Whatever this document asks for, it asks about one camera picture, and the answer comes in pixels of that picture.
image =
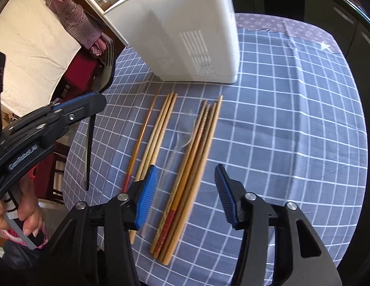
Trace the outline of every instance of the blue checkered tablecloth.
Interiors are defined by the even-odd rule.
[[[179,94],[165,133],[157,166],[162,169],[176,130],[202,99],[224,100],[200,190],[168,266],[151,258],[155,234],[170,184],[161,184],[144,238],[133,252],[142,281],[150,286],[226,286],[234,272],[242,231],[227,223],[214,184],[214,168],[223,163],[232,179],[267,202],[296,202],[327,246],[337,265],[354,233],[365,192],[367,134],[359,95],[341,53],[283,33],[239,29],[241,63],[232,85],[162,82],[133,48],[117,60],[115,79],[105,91],[108,105],[97,115],[92,148],[90,190],[83,183],[87,122],[71,147],[64,173],[64,201],[91,205],[107,202],[121,190],[125,171],[153,96],[153,118],[144,136],[139,166],[165,95]],[[175,153],[178,165],[182,153]],[[172,183],[176,170],[167,181]],[[103,244],[102,228],[98,243]],[[270,232],[265,283],[273,272],[274,235]]]

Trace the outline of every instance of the metal screw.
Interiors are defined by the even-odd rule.
[[[87,206],[86,202],[80,201],[77,204],[75,204],[75,208],[77,210],[83,210]]]
[[[294,202],[287,202],[287,207],[290,209],[290,210],[293,210],[293,211],[295,211],[297,208],[298,208],[298,206],[296,205],[296,203],[294,203]]]
[[[129,199],[129,196],[128,194],[125,194],[125,193],[121,193],[121,194],[118,194],[118,200],[119,201],[127,201]]]
[[[247,200],[254,201],[254,200],[256,199],[256,195],[255,195],[255,194],[253,194],[253,193],[246,193],[246,194],[245,194],[245,198],[246,198]]]

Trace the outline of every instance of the ventilation slot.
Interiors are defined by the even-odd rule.
[[[198,75],[215,75],[213,63],[200,30],[180,33]]]
[[[173,59],[169,56],[167,49],[157,36],[146,42],[145,46],[152,53],[153,57],[157,59],[159,65],[162,68],[176,68]]]

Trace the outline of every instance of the white appliance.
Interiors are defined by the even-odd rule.
[[[236,81],[231,0],[119,0],[104,16],[163,81]]]

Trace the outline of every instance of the bamboo chopstick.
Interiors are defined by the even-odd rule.
[[[148,144],[146,145],[146,148],[145,148],[145,152],[144,152],[143,158],[141,159],[140,166],[139,166],[139,169],[138,169],[137,174],[136,174],[136,177],[135,177],[135,181],[139,181],[141,179],[141,177],[142,177],[142,172],[143,172],[143,168],[144,168],[144,165],[145,165],[145,162],[146,162],[146,157],[148,155],[149,148],[151,147],[151,144],[152,144],[154,135],[155,135],[156,130],[157,130],[157,127],[158,127],[158,125],[160,123],[160,119],[161,119],[161,116],[163,115],[163,111],[164,111],[165,105],[166,105],[166,103],[167,103],[167,101],[169,99],[169,96],[170,96],[170,94],[166,96],[165,101],[164,101],[164,104],[163,104],[163,107],[161,108],[160,114],[157,117],[156,123],[155,123],[155,125],[153,127],[153,130],[152,130],[151,137],[149,138]]]
[[[174,199],[173,199],[172,205],[170,207],[168,216],[166,217],[164,227],[161,231],[159,240],[158,240],[158,242],[156,244],[156,247],[154,249],[153,258],[157,258],[159,256],[160,250],[163,247],[163,244],[165,242],[165,238],[167,237],[168,232],[170,230],[170,226],[172,224],[174,215],[175,215],[175,213],[176,213],[176,211],[179,207],[180,200],[181,200],[182,194],[184,192],[186,182],[188,181],[188,177],[189,177],[191,168],[193,166],[193,161],[194,161],[194,158],[196,156],[198,146],[200,144],[201,135],[202,135],[203,130],[204,130],[204,126],[205,126],[205,122],[206,122],[206,119],[207,119],[208,112],[209,112],[209,106],[206,106],[206,109],[205,109],[205,111],[203,113],[203,116],[202,116],[200,128],[199,128],[198,133],[195,137],[194,145],[192,147],[191,153],[189,155],[188,162],[187,162],[186,167],[184,169],[184,174],[183,174],[183,176],[181,178],[181,181],[178,185],[177,192],[174,196]]]
[[[164,127],[165,122],[166,122],[166,124],[168,124],[170,113],[171,113],[171,112],[169,113],[169,108],[173,103],[172,100],[174,99],[174,101],[175,101],[175,98],[177,98],[177,94],[174,96],[174,92],[172,91],[169,95],[167,103],[165,104],[163,114],[161,116],[160,122],[157,126],[157,130],[156,130],[156,132],[154,134],[154,137],[153,137],[153,140],[152,140],[152,145],[149,148],[149,151],[148,151],[148,154],[147,154],[147,157],[146,157],[146,163],[144,164],[144,167],[143,167],[142,178],[145,176],[149,165],[154,164],[156,162],[155,160],[153,160],[153,154],[154,154],[154,151],[155,151],[156,147],[161,146],[161,143],[159,143],[158,140],[159,140],[160,135],[162,133],[165,133],[166,126],[165,126],[165,128],[163,128],[163,127]]]
[[[161,149],[161,144],[163,143],[165,131],[166,131],[166,128],[168,127],[169,119],[170,119],[170,116],[172,115],[174,104],[176,103],[177,96],[178,96],[178,94],[176,93],[173,96],[172,101],[170,103],[167,115],[165,117],[165,121],[163,123],[163,126],[161,128],[161,132],[159,133],[159,137],[157,139],[156,147],[155,147],[155,149],[153,151],[153,154],[152,154],[152,157],[151,157],[150,164],[155,164],[156,161],[157,161],[157,157],[158,157],[160,149]]]
[[[154,253],[154,249],[156,247],[156,244],[157,244],[157,241],[159,240],[159,237],[160,237],[160,234],[161,234],[161,231],[163,230],[163,227],[164,227],[164,224],[165,224],[165,220],[166,220],[166,217],[168,216],[168,213],[169,213],[169,210],[170,210],[170,207],[173,203],[173,200],[174,200],[174,197],[176,195],[176,192],[177,192],[177,188],[179,186],[179,183],[181,181],[181,178],[182,176],[184,175],[184,170],[185,170],[185,167],[187,165],[187,162],[188,162],[188,159],[189,159],[189,156],[190,156],[190,153],[191,153],[191,149],[192,149],[192,146],[193,146],[193,143],[194,143],[194,140],[196,138],[196,135],[197,135],[197,132],[198,132],[198,129],[200,127],[200,124],[201,124],[201,120],[202,120],[202,116],[203,116],[203,113],[205,111],[205,108],[206,108],[206,101],[203,102],[203,105],[201,107],[201,110],[200,110],[200,114],[198,116],[198,119],[197,119],[197,122],[196,122],[196,125],[194,126],[194,129],[193,129],[193,135],[192,135],[192,138],[191,138],[191,141],[190,143],[188,144],[188,147],[186,149],[186,152],[185,152],[185,156],[182,158],[182,162],[181,162],[181,166],[180,166],[180,169],[179,169],[179,173],[176,177],[176,180],[174,181],[174,184],[173,184],[173,188],[172,188],[172,192],[170,194],[170,197],[168,199],[168,202],[165,206],[165,210],[164,210],[164,213],[163,213],[163,217],[161,218],[161,221],[160,221],[160,224],[158,226],[158,229],[157,229],[157,232],[156,232],[156,235],[153,239],[153,242],[151,244],[151,247],[149,249],[150,253]]]
[[[163,248],[161,249],[161,253],[160,253],[160,257],[161,257],[161,261],[163,260],[164,258],[164,255],[169,247],[169,244],[171,242],[171,239],[173,237],[173,234],[174,234],[174,231],[175,229],[177,228],[177,225],[179,224],[179,220],[181,218],[181,213],[184,211],[184,208],[186,206],[186,203],[188,202],[188,197],[189,197],[189,194],[190,194],[190,191],[191,189],[193,188],[193,183],[195,182],[195,177],[196,177],[196,174],[197,174],[197,171],[198,171],[198,167],[197,165],[201,163],[201,159],[202,159],[202,155],[203,155],[203,151],[205,149],[205,145],[206,145],[206,141],[207,141],[207,138],[208,138],[208,134],[210,132],[210,128],[211,128],[211,123],[212,123],[212,119],[214,117],[214,113],[216,111],[216,103],[213,104],[212,106],[212,109],[210,110],[210,113],[209,113],[209,118],[207,120],[207,123],[206,123],[206,126],[205,126],[205,129],[204,129],[204,133],[202,135],[202,142],[200,144],[200,147],[198,149],[198,152],[197,152],[197,157],[194,161],[194,165],[196,165],[195,167],[192,168],[191,172],[190,172],[190,176],[189,176],[189,179],[188,179],[188,183],[186,184],[186,187],[185,187],[185,190],[184,190],[184,194],[181,198],[181,202],[180,202],[180,205],[179,205],[179,208],[177,209],[177,213],[174,217],[174,220],[172,222],[172,226],[170,227],[170,231],[166,237],[166,240],[165,240],[165,243],[163,245]]]
[[[132,171],[134,170],[134,166],[135,166],[135,163],[136,163],[136,157],[137,157],[137,154],[139,152],[139,148],[140,148],[141,142],[143,140],[144,132],[146,130],[146,126],[148,125],[149,118],[150,118],[150,116],[152,114],[153,107],[154,107],[154,104],[156,102],[158,93],[159,92],[157,92],[156,95],[155,95],[155,97],[153,98],[153,101],[151,103],[151,106],[149,107],[148,113],[147,113],[147,115],[145,117],[144,124],[142,125],[142,127],[140,129],[139,137],[137,138],[137,142],[135,144],[134,151],[132,153],[132,157],[131,157],[131,159],[129,161],[129,165],[128,165],[128,169],[127,169],[127,174],[126,174],[126,176],[124,178],[124,182],[123,182],[123,186],[122,186],[122,192],[123,193],[126,193],[127,190],[128,190],[129,182],[130,182],[131,177],[132,177]]]
[[[176,99],[177,99],[177,93],[174,95],[174,92],[172,91],[169,95],[167,103],[165,104],[164,111],[163,111],[163,114],[161,116],[161,121],[158,125],[158,128],[156,129],[156,134],[155,134],[155,136],[152,140],[151,146],[149,148],[148,156],[146,158],[146,162],[144,164],[144,168],[143,168],[143,171],[142,171],[142,177],[145,176],[149,165],[155,164],[156,161],[157,161],[157,157],[159,155],[161,144],[163,142],[165,131],[166,131],[166,128],[168,126],[169,119],[170,119],[170,116],[171,116],[173,108],[174,108],[174,104],[176,103]],[[131,244],[134,243],[135,236],[136,236],[136,231],[131,231],[129,233],[129,241],[131,242]]]
[[[178,225],[177,225],[177,227],[174,231],[174,234],[173,234],[172,240],[170,242],[170,245],[167,249],[167,252],[163,256],[162,263],[164,265],[169,264],[170,259],[172,258],[173,252],[174,252],[174,250],[177,246],[178,240],[180,239],[182,231],[184,230],[184,227],[185,227],[185,225],[188,221],[190,212],[193,208],[194,200],[197,196],[198,188],[200,187],[201,178],[202,178],[202,175],[204,173],[207,157],[208,157],[209,152],[210,152],[210,147],[211,147],[211,143],[213,141],[214,132],[216,130],[218,116],[219,116],[219,112],[221,110],[221,104],[222,104],[222,96],[219,97],[219,100],[217,102],[216,110],[215,110],[215,113],[214,113],[213,117],[210,117],[211,126],[210,126],[209,133],[206,135],[207,140],[206,140],[206,143],[205,143],[205,147],[202,151],[201,162],[200,162],[199,165],[197,165],[198,170],[197,170],[196,176],[194,178],[194,183],[193,183],[192,189],[190,190],[188,199],[186,201],[184,211],[181,214],[179,223],[178,223]]]

